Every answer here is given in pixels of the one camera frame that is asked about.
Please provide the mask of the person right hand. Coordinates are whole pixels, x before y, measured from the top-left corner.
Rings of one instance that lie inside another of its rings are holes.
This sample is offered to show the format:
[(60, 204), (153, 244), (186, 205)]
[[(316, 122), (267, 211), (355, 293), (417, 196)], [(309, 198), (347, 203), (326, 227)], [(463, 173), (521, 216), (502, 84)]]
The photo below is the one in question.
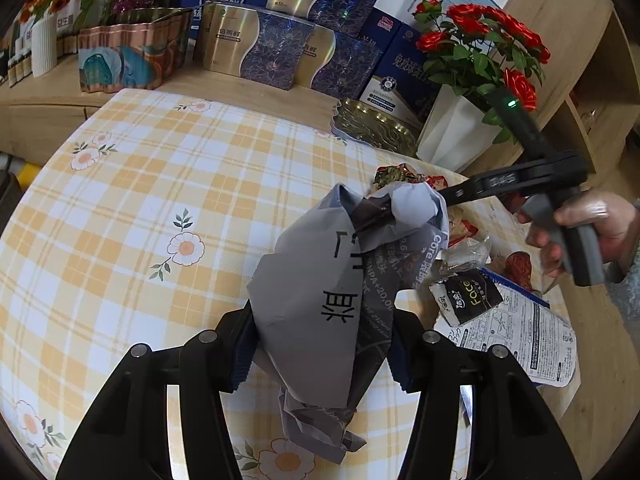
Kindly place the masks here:
[[(598, 190), (585, 192), (555, 211), (554, 220), (566, 228), (592, 226), (603, 262), (615, 263), (623, 275), (634, 264), (639, 247), (639, 209), (622, 196)], [(565, 271), (561, 247), (524, 211), (518, 213), (518, 221), (530, 223), (526, 242), (540, 249), (544, 274), (557, 278)]]

